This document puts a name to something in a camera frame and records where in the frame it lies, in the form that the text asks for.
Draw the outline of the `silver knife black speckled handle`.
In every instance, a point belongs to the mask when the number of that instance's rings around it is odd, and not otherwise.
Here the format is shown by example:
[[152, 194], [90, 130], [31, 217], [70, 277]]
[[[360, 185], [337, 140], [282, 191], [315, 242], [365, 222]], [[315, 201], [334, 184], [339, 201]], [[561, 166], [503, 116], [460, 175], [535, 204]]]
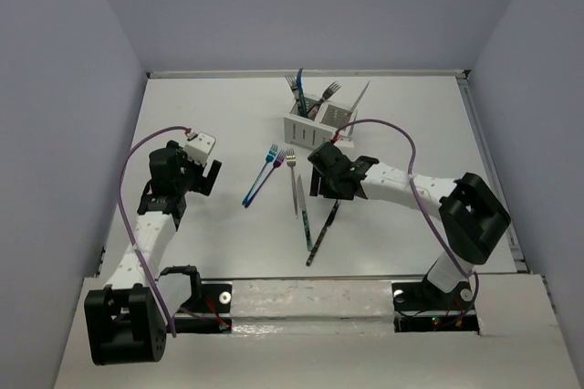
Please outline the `silver knife black speckled handle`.
[[325, 238], [325, 235], [327, 234], [329, 228], [332, 226], [337, 212], [339, 210], [339, 206], [340, 206], [340, 201], [336, 200], [335, 203], [333, 204], [328, 217], [325, 221], [325, 224], [323, 225], [323, 227], [321, 228], [319, 234], [318, 234], [318, 238], [316, 240], [316, 242], [314, 243], [314, 246], [312, 247], [312, 249], [310, 250], [310, 253], [308, 255], [307, 261], [306, 261], [306, 266], [310, 267], [314, 261], [314, 258], [316, 257], [316, 254], [318, 253], [318, 250]]

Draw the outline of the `silver knife teal marbled handle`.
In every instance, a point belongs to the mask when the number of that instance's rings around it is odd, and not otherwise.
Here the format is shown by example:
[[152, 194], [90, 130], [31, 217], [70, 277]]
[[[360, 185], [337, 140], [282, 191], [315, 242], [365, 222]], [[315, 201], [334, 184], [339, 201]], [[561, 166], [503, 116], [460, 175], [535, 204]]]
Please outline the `silver knife teal marbled handle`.
[[303, 186], [302, 178], [300, 175], [297, 177], [297, 203], [298, 203], [298, 207], [299, 207], [300, 214], [302, 217], [304, 234], [305, 234], [305, 239], [306, 239], [306, 243], [307, 243], [307, 250], [311, 251], [313, 249], [314, 245], [313, 245], [311, 232], [310, 232], [310, 224], [309, 224], [309, 218], [308, 218], [306, 197], [305, 197], [305, 193], [304, 193], [304, 186]]

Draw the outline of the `silver knife pink handle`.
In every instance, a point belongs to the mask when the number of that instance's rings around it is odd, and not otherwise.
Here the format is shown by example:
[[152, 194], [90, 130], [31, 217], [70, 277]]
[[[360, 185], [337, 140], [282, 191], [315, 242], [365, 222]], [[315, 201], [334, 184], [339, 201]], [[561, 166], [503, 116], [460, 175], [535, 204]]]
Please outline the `silver knife pink handle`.
[[346, 112], [345, 117], [343, 118], [343, 121], [341, 122], [340, 126], [345, 125], [350, 121], [354, 111], [357, 109], [361, 99], [365, 95], [369, 85], [370, 85], [370, 82], [368, 81], [366, 83], [366, 85], [364, 86], [364, 88], [362, 89], [362, 91], [360, 92], [359, 96], [356, 98], [356, 100], [354, 101], [354, 103], [350, 107], [350, 109]]

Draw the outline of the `silver fork black riveted handle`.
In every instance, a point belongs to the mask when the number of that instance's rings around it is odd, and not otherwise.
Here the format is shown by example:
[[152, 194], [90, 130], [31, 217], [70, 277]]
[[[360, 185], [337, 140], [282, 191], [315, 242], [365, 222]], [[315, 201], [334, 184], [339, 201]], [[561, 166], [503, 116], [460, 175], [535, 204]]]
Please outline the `silver fork black riveted handle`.
[[317, 105], [320, 108], [321, 105], [325, 101], [327, 101], [328, 99], [330, 99], [340, 88], [341, 88], [341, 86], [338, 84], [338, 82], [331, 83], [327, 88], [325, 88], [325, 90], [323, 91], [320, 99], [313, 106]]

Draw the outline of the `silver fork teal marbled handle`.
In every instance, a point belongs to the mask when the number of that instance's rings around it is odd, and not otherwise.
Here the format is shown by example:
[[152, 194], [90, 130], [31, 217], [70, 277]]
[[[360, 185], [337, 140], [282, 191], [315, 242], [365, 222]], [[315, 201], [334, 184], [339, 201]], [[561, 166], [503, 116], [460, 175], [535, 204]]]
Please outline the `silver fork teal marbled handle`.
[[299, 116], [301, 116], [302, 115], [302, 109], [301, 109], [299, 88], [297, 86], [296, 78], [294, 76], [292, 76], [292, 75], [285, 75], [285, 79], [287, 81], [288, 86], [290, 87], [291, 92], [293, 93], [293, 96], [294, 96], [294, 99], [295, 99], [296, 108], [297, 108], [297, 114]]

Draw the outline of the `all blue fork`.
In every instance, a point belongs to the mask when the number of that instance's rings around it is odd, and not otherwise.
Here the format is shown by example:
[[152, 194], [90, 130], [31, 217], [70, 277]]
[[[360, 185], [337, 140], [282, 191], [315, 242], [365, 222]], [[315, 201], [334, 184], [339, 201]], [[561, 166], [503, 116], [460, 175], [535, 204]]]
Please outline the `all blue fork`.
[[298, 94], [298, 99], [297, 99], [298, 113], [303, 118], [306, 118], [308, 116], [308, 111], [307, 111], [306, 100], [305, 100], [304, 90], [303, 90], [303, 85], [302, 85], [302, 73], [303, 73], [303, 68], [300, 68], [297, 71], [297, 76], [296, 76], [296, 85], [297, 85], [297, 94]]

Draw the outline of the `silver fork pink handle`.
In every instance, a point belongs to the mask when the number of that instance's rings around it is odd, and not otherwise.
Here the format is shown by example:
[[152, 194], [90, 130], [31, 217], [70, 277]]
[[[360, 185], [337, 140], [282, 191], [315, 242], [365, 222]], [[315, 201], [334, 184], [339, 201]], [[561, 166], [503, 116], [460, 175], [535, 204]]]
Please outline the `silver fork pink handle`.
[[318, 114], [318, 110], [319, 110], [319, 106], [315, 105], [311, 108], [311, 110], [308, 112], [308, 117], [313, 120], [317, 114]]

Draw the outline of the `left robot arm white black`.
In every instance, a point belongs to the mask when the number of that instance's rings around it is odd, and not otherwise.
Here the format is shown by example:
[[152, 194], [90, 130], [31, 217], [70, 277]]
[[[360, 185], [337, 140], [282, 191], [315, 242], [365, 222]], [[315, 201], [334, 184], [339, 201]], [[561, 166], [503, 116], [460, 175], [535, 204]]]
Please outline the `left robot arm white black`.
[[221, 169], [209, 158], [214, 137], [200, 132], [149, 155], [150, 178], [141, 194], [130, 243], [101, 289], [88, 293], [84, 311], [96, 365], [156, 363], [178, 310], [196, 309], [203, 286], [195, 266], [164, 268], [163, 255], [186, 211], [186, 196], [207, 196]]

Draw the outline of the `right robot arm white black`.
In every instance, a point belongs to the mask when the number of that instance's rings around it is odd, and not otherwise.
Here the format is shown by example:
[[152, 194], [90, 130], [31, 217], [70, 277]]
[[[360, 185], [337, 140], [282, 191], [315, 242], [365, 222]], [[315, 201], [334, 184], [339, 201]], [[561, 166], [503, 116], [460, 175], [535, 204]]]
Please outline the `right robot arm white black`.
[[407, 173], [369, 156], [352, 161], [332, 142], [320, 145], [308, 161], [324, 197], [346, 201], [358, 197], [417, 209], [432, 231], [433, 221], [441, 222], [443, 253], [420, 286], [422, 302], [432, 309], [448, 303], [456, 286], [486, 263], [511, 224], [510, 214], [474, 173], [436, 178]]

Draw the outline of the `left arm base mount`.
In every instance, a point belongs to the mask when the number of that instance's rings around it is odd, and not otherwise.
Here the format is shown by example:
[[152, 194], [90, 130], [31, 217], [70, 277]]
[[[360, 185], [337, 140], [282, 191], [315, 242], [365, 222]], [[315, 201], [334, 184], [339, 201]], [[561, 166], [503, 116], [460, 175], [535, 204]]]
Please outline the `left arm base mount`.
[[200, 298], [189, 298], [174, 316], [178, 334], [228, 334], [232, 330], [233, 282], [203, 280]]

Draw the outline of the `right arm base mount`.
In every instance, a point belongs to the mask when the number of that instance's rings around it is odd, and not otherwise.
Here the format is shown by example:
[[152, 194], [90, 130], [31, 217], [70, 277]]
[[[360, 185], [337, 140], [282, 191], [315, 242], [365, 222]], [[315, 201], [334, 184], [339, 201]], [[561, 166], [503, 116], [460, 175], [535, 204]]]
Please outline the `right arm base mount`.
[[444, 293], [433, 284], [396, 282], [391, 284], [393, 325], [398, 333], [479, 332], [474, 292], [468, 281]]

